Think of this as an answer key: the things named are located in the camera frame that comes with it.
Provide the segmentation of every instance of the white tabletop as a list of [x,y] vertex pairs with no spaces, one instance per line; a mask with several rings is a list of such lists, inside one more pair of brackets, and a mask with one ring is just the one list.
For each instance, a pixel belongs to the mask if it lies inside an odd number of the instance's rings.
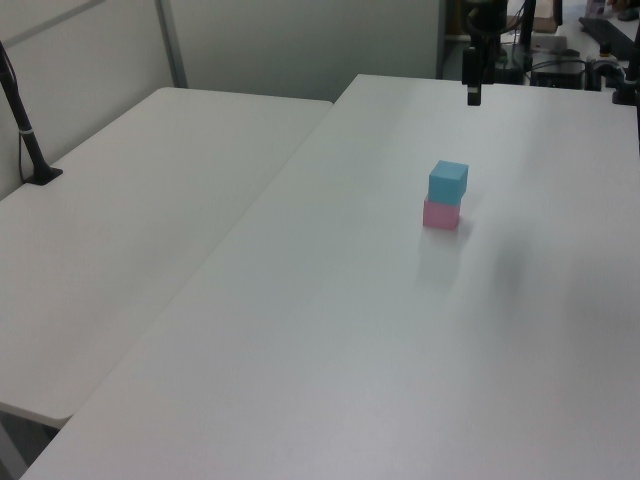
[[24,479],[637,480],[639,245],[633,108],[360,76]]
[[330,107],[159,90],[0,202],[0,409],[73,415]]

